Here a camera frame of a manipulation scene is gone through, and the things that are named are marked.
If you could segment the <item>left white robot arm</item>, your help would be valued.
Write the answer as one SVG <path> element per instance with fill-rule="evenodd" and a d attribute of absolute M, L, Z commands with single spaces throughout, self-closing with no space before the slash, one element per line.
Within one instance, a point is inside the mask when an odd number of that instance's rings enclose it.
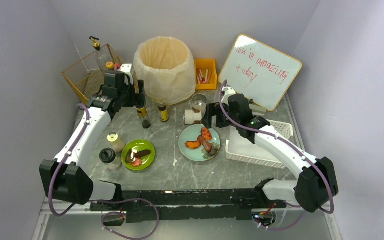
<path fill-rule="evenodd" d="M 43 160 L 39 173 L 49 201 L 84 205 L 90 201 L 117 202 L 122 199 L 117 183 L 93 180 L 84 171 L 99 137 L 122 108 L 146 102 L 145 83 L 127 73 L 108 71 L 97 94 L 80 103 L 83 117 L 64 148 L 52 159 Z"/>

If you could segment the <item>red cap sauce bottle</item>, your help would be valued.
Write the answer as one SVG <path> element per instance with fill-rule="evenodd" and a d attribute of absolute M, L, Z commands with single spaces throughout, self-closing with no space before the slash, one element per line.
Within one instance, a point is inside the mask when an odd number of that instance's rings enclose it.
<path fill-rule="evenodd" d="M 114 71 L 115 70 L 115 64 L 112 61 L 108 61 L 105 64 L 105 67 L 108 71 Z"/>

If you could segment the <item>clear oil dispenser bottle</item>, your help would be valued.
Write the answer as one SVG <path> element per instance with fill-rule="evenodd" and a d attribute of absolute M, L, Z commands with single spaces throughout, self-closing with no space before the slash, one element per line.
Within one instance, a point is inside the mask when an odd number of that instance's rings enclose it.
<path fill-rule="evenodd" d="M 95 59 L 98 67 L 103 70 L 107 63 L 106 52 L 102 49 L 100 39 L 94 36 L 90 36 L 89 39 L 92 41 L 92 47 L 95 50 Z"/>

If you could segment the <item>small yellow label bottle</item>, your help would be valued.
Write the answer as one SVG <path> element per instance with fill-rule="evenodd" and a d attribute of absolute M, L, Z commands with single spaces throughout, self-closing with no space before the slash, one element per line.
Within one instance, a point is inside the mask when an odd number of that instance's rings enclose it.
<path fill-rule="evenodd" d="M 169 120 L 168 108 L 164 103 L 158 105 L 159 119 L 161 122 L 165 123 Z"/>

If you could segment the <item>tall yellow label spice jar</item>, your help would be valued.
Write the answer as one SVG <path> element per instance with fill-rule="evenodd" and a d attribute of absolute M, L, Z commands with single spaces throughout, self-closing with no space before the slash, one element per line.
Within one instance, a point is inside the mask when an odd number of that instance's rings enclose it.
<path fill-rule="evenodd" d="M 141 121 L 141 125 L 144 129 L 148 129 L 151 126 L 151 122 L 148 117 L 147 108 L 145 105 L 137 106 L 136 111 Z"/>

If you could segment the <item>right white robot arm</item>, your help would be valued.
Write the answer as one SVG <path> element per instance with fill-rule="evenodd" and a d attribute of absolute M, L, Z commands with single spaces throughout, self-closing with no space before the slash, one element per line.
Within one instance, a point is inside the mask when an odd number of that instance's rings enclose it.
<path fill-rule="evenodd" d="M 242 138 L 273 155 L 296 177 L 295 181 L 262 181 L 257 190 L 264 199 L 294 202 L 309 213 L 334 213 L 339 187 L 334 163 L 328 157 L 318 158 L 283 137 L 268 120 L 253 114 L 243 94 L 220 94 L 218 102 L 206 105 L 201 123 L 210 129 L 213 117 L 216 127 L 235 127 Z"/>

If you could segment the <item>cream lid shaker jar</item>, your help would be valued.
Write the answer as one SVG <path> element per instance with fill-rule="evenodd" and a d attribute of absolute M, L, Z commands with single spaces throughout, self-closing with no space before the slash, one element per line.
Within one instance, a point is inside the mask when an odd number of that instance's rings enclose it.
<path fill-rule="evenodd" d="M 121 153 L 126 144 L 117 132 L 111 132 L 107 135 L 107 141 L 115 153 Z"/>

